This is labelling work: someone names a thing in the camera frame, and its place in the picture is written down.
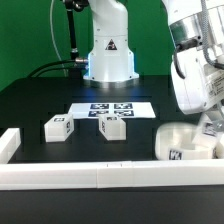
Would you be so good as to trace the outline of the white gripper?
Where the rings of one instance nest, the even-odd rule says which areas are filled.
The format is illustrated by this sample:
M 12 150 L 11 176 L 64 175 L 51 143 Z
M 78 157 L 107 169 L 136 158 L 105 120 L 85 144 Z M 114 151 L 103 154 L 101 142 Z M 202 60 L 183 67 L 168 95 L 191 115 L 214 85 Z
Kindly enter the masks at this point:
M 224 99 L 224 71 L 215 69 L 193 56 L 181 56 L 182 79 L 171 65 L 172 82 L 177 104 L 184 114 L 205 112 Z M 224 112 L 220 105 L 211 111 L 217 132 L 224 132 Z

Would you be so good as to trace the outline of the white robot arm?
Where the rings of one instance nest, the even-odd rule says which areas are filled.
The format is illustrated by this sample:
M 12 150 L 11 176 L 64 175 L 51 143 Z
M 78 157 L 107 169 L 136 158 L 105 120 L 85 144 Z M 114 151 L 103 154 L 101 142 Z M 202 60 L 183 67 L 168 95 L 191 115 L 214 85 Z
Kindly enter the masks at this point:
M 175 46 L 171 77 L 180 110 L 203 112 L 224 132 L 224 0 L 161 0 Z M 93 49 L 84 80 L 101 87 L 134 82 L 128 13 L 117 0 L 88 0 Z

